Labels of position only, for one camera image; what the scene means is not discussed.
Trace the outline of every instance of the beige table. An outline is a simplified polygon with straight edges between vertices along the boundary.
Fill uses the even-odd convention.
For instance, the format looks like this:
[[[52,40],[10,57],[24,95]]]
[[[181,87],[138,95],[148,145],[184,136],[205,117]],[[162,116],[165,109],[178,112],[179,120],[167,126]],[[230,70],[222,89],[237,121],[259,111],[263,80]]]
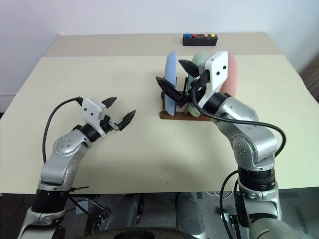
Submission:
[[[280,188],[319,185],[319,105],[271,39],[262,33],[219,34],[214,48],[181,47],[180,35],[159,40],[162,36],[134,35],[132,39],[148,40],[132,48],[123,45],[123,36],[118,44],[114,35],[57,39],[0,121],[0,191],[35,193],[47,118],[61,101],[78,95],[98,100],[117,96],[109,110],[115,122],[137,110],[124,131],[97,141],[82,160],[74,186],[90,188],[79,193],[220,190],[226,175],[237,168],[229,142],[211,122],[160,119],[161,90],[155,81],[164,74],[169,51],[177,49],[183,59],[191,59],[201,49],[214,52],[220,46],[231,49],[237,60],[237,98],[251,105],[260,120],[287,134],[275,166]],[[130,36],[125,37],[128,43]],[[179,88],[185,76],[178,67]],[[78,123],[83,120],[76,103],[56,113],[48,155],[54,140]]]

